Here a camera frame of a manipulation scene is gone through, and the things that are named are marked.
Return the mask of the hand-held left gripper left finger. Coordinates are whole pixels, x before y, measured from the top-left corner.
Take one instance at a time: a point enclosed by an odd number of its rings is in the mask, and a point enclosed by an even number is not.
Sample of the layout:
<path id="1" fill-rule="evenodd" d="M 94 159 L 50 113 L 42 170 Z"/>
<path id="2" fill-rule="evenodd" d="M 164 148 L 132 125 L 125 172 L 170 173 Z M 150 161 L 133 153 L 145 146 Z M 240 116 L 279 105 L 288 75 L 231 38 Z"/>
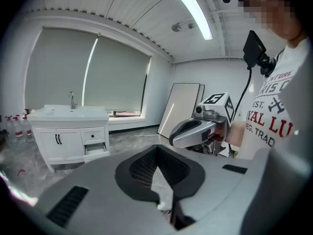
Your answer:
<path id="1" fill-rule="evenodd" d="M 151 190 L 157 169 L 157 145 L 122 161 L 115 170 L 115 181 L 130 198 L 144 202 L 159 202 L 159 195 Z"/>

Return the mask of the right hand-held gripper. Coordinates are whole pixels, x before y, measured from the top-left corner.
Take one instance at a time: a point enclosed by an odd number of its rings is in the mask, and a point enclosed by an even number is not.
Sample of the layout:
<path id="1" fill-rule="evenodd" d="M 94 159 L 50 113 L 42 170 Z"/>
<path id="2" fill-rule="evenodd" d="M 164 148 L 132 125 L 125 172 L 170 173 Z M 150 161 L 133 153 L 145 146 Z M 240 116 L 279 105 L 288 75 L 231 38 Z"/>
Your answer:
<path id="1" fill-rule="evenodd" d="M 195 106 L 191 118 L 180 122 L 171 132 L 169 143 L 204 154 L 218 155 L 225 150 L 222 142 L 213 140 L 217 123 L 230 126 L 235 109 L 229 93 L 212 94 Z"/>

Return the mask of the person's right hand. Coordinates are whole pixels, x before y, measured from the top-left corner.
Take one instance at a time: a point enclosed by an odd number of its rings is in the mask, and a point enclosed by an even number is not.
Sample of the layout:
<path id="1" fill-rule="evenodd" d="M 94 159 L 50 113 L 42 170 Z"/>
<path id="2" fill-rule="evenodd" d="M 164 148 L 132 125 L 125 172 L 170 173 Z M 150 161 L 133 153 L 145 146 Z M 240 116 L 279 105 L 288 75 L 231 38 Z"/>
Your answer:
<path id="1" fill-rule="evenodd" d="M 215 126 L 213 140 L 217 142 L 227 142 L 230 133 L 230 127 L 227 122 L 217 123 Z"/>

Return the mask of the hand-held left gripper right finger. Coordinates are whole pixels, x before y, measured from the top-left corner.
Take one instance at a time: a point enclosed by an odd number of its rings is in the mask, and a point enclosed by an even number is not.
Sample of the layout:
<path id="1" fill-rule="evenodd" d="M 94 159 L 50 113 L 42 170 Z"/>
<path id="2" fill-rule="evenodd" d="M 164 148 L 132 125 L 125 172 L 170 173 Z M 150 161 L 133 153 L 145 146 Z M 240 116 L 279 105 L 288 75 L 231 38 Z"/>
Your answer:
<path id="1" fill-rule="evenodd" d="M 195 219 L 184 214 L 179 202 L 194 196 L 202 186 L 205 180 L 203 167 L 164 145 L 157 146 L 156 162 L 173 191 L 170 223 L 176 230 L 190 226 Z"/>

